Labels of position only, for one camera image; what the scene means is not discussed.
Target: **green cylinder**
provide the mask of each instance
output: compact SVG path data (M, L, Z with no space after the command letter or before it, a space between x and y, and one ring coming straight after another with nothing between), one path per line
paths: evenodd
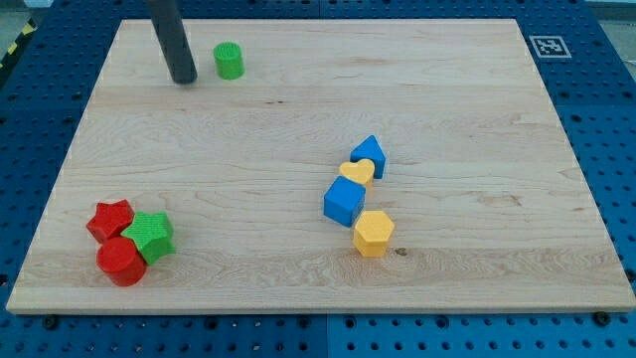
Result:
M242 76L245 68L242 64L239 45L231 42L218 44L214 50L217 74L224 80L235 80Z

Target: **blue pentagon block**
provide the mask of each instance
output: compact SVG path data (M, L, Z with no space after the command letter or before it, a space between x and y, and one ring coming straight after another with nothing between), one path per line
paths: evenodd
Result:
M376 165L374 178L382 179L385 175L385 162L387 161L387 158L374 135L370 135L351 152L350 160L352 163L361 159L371 159Z
M364 186L339 176L325 194L325 216L351 228L365 206Z

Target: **blue perforated panel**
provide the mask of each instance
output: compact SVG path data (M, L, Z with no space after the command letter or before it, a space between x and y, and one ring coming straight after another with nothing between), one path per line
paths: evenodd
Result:
M183 0L187 18L516 18L526 40L560 36L571 59L539 58L617 252L636 269L636 85L576 0ZM141 0L58 0L0 91L0 301L18 269L122 18ZM15 317L0 357L636 355L636 314Z

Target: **black pole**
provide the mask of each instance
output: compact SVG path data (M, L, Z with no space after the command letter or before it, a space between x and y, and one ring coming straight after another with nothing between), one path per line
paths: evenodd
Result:
M146 0L146 3L172 81L180 85L194 82L197 79L197 69L177 1Z

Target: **yellow heart-shaped block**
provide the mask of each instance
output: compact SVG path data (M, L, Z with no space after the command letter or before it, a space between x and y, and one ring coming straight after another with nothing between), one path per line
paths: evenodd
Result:
M361 159L357 163L346 162L340 165L340 175L364 185L367 191L371 190L375 170L376 165L370 159Z

